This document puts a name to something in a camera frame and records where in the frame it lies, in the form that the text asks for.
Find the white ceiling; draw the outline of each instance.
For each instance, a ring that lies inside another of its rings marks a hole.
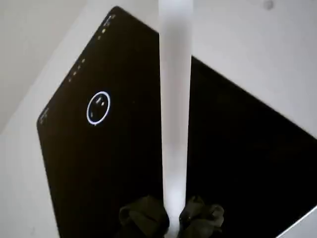
[[[0,0],[0,132],[87,0]]]

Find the white tube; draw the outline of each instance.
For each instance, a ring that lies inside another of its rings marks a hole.
[[[185,206],[192,0],[159,1],[159,55],[164,206],[175,238]]]

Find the small dots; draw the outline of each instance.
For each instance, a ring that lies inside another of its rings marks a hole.
[[[266,9],[266,10],[271,10],[274,8],[274,2],[273,0],[266,0],[263,2],[263,7]]]

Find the black panel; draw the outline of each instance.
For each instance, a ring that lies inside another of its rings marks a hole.
[[[316,140],[195,58],[191,78],[187,197],[224,207],[225,237],[278,235],[316,205]],[[162,199],[158,34],[112,9],[38,132],[61,238],[110,237],[121,206]]]

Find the white surface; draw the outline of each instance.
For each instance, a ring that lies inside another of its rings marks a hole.
[[[170,223],[166,238],[177,237],[186,202],[192,18],[192,0],[159,1],[163,193]]]
[[[0,133],[87,0],[0,0]]]
[[[2,133],[0,208],[6,209],[0,212],[0,237],[58,237],[36,119],[116,2],[93,1],[84,8]],[[157,29],[157,1],[120,2]],[[193,54],[316,136],[316,7],[311,0],[279,0],[267,11],[259,0],[197,0]],[[316,214],[284,237],[317,237]]]

